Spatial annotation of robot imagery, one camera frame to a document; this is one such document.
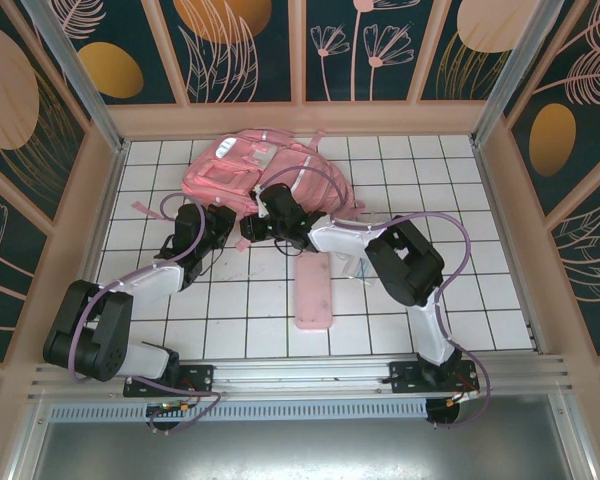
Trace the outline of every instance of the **yellow circle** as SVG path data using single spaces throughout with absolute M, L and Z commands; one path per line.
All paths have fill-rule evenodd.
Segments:
M 94 42 L 78 52 L 91 81 L 101 93 L 115 98 L 137 95 L 144 86 L 142 71 L 136 61 L 120 47 Z
M 531 127 L 531 165 L 543 177 L 560 171 L 576 141 L 576 119 L 564 105 L 551 103 L 540 110 Z
M 27 56 L 0 30 L 0 148 L 14 150 L 29 141 L 38 123 L 40 97 Z
M 178 15 L 193 33 L 213 43 L 236 43 L 242 36 L 231 33 L 225 2 L 236 22 L 242 18 L 254 37 L 269 23 L 271 0 L 173 0 Z
M 463 0 L 458 35 L 476 52 L 499 53 L 515 48 L 537 0 Z

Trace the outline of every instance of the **grid tile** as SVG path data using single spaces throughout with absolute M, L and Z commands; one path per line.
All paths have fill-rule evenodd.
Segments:
M 132 144 L 101 255 L 99 282 L 153 261 L 173 233 L 173 224 L 146 220 L 131 204 L 140 201 L 158 210 L 166 195 L 180 191 L 190 159 L 211 142 Z M 473 241 L 471 262 L 442 299 L 456 340 L 478 350 L 533 348 L 467 137 L 326 137 L 318 148 L 345 178 L 353 176 L 356 196 L 369 212 L 361 221 L 386 221 L 426 207 L 466 225 Z M 183 203 L 173 199 L 167 214 L 175 215 Z M 456 227 L 438 218 L 413 222 L 444 257 L 443 274 L 451 274 L 464 255 Z M 301 330 L 293 318 L 295 259 L 285 258 L 270 241 L 240 253 L 231 248 L 239 239 L 236 225 L 224 252 L 203 260 L 204 273 L 193 285 L 134 312 L 132 338 L 160 345 L 164 341 L 187 360 L 412 350 L 405 307 L 372 278 L 372 270 L 365 274 L 365 283 L 345 279 L 347 259 L 331 254 L 334 324 L 328 331 Z

